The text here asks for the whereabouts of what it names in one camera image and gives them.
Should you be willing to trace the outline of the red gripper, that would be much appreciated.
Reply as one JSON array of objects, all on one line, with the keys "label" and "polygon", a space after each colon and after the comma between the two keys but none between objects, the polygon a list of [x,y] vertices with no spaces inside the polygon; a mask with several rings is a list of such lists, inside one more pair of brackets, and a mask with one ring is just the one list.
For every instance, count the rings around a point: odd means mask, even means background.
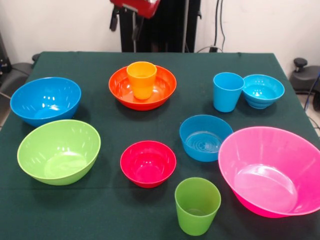
[{"label": "red gripper", "polygon": [[132,40],[137,41],[140,38],[144,18],[152,18],[160,4],[160,0],[110,0],[113,7],[109,29],[115,32],[118,25],[118,8],[126,8],[132,13]]}]

